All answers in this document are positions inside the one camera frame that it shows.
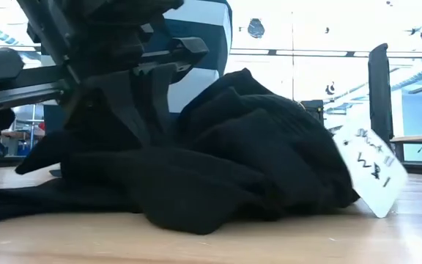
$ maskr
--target white wall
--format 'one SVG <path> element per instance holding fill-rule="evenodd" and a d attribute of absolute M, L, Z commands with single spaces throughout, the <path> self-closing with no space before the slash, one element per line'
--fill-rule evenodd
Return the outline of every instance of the white wall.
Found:
<path fill-rule="evenodd" d="M 323 118 L 325 118 L 323 124 L 328 129 L 344 125 L 347 120 L 346 116 L 341 114 L 324 114 Z"/>
<path fill-rule="evenodd" d="M 404 135 L 422 135 L 422 95 L 403 95 Z M 422 161 L 422 144 L 404 146 L 405 161 Z"/>
<path fill-rule="evenodd" d="M 362 104 L 355 104 L 351 108 L 347 109 L 347 122 L 350 120 L 356 120 L 356 122 L 362 122 L 363 124 L 371 125 L 369 102 Z"/>

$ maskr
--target black clothing pile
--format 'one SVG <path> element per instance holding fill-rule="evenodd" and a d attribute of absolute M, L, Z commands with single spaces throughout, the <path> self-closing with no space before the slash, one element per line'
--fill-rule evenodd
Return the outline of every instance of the black clothing pile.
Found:
<path fill-rule="evenodd" d="M 60 162 L 62 177 L 0 190 L 0 221 L 131 212 L 162 228 L 208 234 L 232 219 L 324 213 L 358 198 L 330 133 L 248 70 L 225 75 L 190 102 L 172 139 L 112 151 L 75 131 L 49 134 L 16 172 Z"/>

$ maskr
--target black fabric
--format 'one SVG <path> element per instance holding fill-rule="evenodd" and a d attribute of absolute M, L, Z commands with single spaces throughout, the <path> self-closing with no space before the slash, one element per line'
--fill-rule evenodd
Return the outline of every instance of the black fabric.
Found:
<path fill-rule="evenodd" d="M 324 213 L 358 198 L 320 122 L 248 70 L 216 81 L 175 122 L 174 147 L 105 151 L 81 134 L 47 135 L 16 172 L 61 161 L 62 177 L 0 190 L 0 221 L 131 212 L 162 228 L 208 234 L 232 219 Z"/>

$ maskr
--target paper tag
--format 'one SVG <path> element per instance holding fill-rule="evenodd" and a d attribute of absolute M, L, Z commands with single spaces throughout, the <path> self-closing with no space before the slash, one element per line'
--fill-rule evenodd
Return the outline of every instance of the paper tag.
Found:
<path fill-rule="evenodd" d="M 386 217 L 408 181 L 403 165 L 367 125 L 351 122 L 333 140 L 348 167 L 353 188 L 377 217 Z"/>

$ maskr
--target folded black garment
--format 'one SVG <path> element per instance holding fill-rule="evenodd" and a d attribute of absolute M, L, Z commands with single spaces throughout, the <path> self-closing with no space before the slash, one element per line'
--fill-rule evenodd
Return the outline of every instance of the folded black garment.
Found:
<path fill-rule="evenodd" d="M 358 199 L 330 133 L 248 70 L 217 80 L 184 108 L 174 129 L 172 145 L 126 150 L 80 131 L 46 136 L 16 172 L 60 162 L 62 177 L 0 190 L 0 221 L 131 212 L 162 228 L 208 234 L 233 219 L 274 221 Z"/>

